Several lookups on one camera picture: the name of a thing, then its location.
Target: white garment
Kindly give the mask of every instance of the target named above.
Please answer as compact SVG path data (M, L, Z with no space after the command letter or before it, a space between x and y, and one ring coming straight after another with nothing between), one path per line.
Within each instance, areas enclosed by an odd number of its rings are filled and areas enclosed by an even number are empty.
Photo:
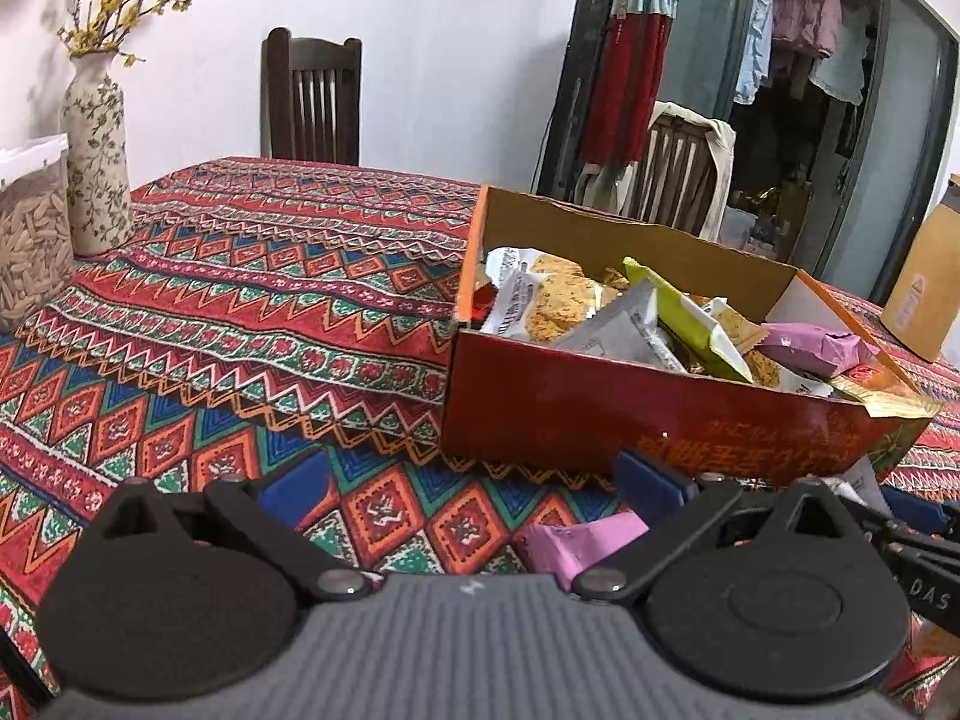
M810 83L823 89L832 98L844 103L863 102L863 60L867 55L867 25L870 9L845 11L837 32L837 47L829 59L818 59L810 71Z
M707 218L700 231L700 238L705 241L716 241L720 235L720 221L727 205L727 194L730 192L730 182L733 177L733 144L736 142L736 132L720 119L707 119L696 111L681 108L675 103L654 103L654 113L650 118L651 127L663 114L685 119L690 124L699 124L700 127L709 127L707 148L716 165L717 180L710 199ZM611 214L624 213L627 200L634 193L637 166L637 162L630 162L626 167L621 167L616 175L611 175L612 167L584 165L584 170L577 179L577 186L573 191L573 201L584 207Z
M754 0L747 27L747 43L743 49L740 75L733 101L753 105L760 82L770 71L770 50L773 44L774 0Z

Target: blue garment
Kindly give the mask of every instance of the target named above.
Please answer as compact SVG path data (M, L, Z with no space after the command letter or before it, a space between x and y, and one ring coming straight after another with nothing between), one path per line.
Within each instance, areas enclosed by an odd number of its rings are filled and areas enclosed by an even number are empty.
M743 50L740 75L736 79L733 101L753 105L760 81L770 71L770 49L773 45L774 0L754 0L747 27L747 45Z

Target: blue pad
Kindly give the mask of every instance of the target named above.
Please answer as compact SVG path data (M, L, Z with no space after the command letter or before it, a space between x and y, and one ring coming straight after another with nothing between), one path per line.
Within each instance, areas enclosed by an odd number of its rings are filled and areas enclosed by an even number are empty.
M693 480L632 452L621 452L613 461L613 483L621 501L651 528L696 493Z
M317 446L316 451L294 461L289 471L261 488L257 502L271 517L295 528L323 500L329 485L330 459L326 450Z
M903 520L915 531L933 536L947 530L950 518L939 503L918 498L890 485L882 485L880 492L890 511L894 512L894 517Z

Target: green snack package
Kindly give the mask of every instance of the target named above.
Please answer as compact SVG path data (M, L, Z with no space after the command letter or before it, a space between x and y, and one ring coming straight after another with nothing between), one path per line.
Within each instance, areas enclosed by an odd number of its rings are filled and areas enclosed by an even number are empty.
M656 313L659 320L703 361L704 370L709 375L747 384L754 382L750 367L716 319L656 271L641 265L634 258L624 258L623 266L631 284L640 284L643 279L649 279L656 286Z

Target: tablecloth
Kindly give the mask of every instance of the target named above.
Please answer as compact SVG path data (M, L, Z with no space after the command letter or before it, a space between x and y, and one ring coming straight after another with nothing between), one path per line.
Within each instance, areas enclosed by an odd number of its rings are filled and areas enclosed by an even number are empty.
M0 338L0 624L32 665L37 601L109 490L256 477L309 440L335 484L301 523L376 571L523 570L517 535L621 509L609 480L438 452L452 302L477 187L357 167L226 158L134 193L131 242ZM840 295L920 386L949 401L896 473L960 485L960 374L924 365ZM943 665L904 676L906 699ZM0 718L20 717L0 682Z

